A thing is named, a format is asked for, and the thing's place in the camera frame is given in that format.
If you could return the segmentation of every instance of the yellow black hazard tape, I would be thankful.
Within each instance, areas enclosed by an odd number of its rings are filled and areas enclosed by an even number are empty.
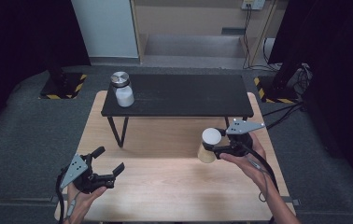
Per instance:
[[[67,94],[60,94],[60,93],[49,93],[45,95],[40,95],[40,99],[51,99],[51,100],[58,100],[58,99],[74,99],[78,96],[78,93],[80,92],[81,87],[83,86],[83,82],[86,80],[87,75],[81,75],[80,80],[77,83],[77,86],[75,87],[75,90],[73,92],[69,92]]]
[[[261,85],[260,80],[255,77],[254,79],[256,88],[258,89],[259,96],[261,97],[261,101],[265,103],[284,103],[284,104],[295,104],[298,103],[298,99],[287,99],[287,98],[268,98],[266,96],[266,92],[264,92],[264,88]]]

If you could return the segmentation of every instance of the metal jar lid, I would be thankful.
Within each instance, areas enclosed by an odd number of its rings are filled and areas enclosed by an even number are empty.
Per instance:
[[[110,77],[110,81],[112,82],[112,86],[117,88],[122,88],[130,84],[130,78],[125,72],[114,73]]]

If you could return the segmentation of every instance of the glass jar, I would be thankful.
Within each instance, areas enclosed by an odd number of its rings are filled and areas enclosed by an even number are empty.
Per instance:
[[[129,75],[125,72],[117,72],[110,77],[110,80],[119,106],[127,107],[132,105],[134,103],[134,95]]]

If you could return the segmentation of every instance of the wall socket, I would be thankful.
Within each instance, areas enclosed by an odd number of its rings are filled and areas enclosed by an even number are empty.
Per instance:
[[[250,4],[251,9],[262,10],[265,1],[266,0],[243,0],[243,5],[241,5],[241,9],[248,9],[247,5]]]

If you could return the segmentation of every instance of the wooden table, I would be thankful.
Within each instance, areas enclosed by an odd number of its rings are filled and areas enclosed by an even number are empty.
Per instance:
[[[263,122],[255,95],[248,94],[254,116]],[[86,155],[103,146],[106,152],[92,162],[98,175],[111,174],[121,162],[125,170],[115,188],[92,205],[90,221],[238,221],[269,220],[257,186],[234,164],[197,159],[203,130],[225,128],[224,118],[130,118],[129,139],[120,148],[101,115],[106,91],[99,91],[77,153]],[[115,118],[117,127],[123,118]],[[266,150],[281,196],[289,196],[266,129],[255,134]],[[59,217],[59,207],[54,215]]]

